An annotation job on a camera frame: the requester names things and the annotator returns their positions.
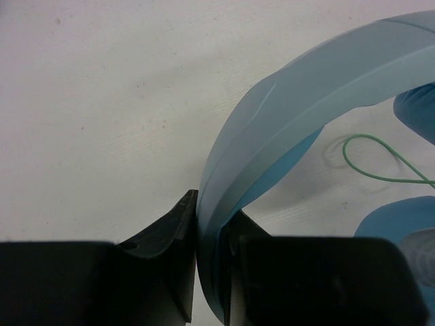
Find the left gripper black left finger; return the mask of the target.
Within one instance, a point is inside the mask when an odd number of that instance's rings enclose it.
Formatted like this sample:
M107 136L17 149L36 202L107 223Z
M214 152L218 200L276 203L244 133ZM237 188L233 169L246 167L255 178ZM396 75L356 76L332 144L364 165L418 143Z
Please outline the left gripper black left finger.
M197 196L118 244L2 242L1 324L188 324Z

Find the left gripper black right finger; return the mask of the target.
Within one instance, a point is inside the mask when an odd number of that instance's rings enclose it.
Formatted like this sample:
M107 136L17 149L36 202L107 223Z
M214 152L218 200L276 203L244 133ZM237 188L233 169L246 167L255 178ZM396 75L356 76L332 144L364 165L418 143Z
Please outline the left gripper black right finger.
M380 238L271 236L245 213L224 227L226 325L428 325L397 246Z

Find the light blue headphones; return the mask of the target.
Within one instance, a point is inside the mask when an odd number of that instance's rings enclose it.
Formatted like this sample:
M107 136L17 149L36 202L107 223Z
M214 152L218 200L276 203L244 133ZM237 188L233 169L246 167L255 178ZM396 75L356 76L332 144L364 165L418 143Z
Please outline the light blue headphones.
M224 319L218 238L244 206L280 181L322 128L356 108L434 81L434 12L378 20L310 49L255 84L222 127L196 204L198 273Z

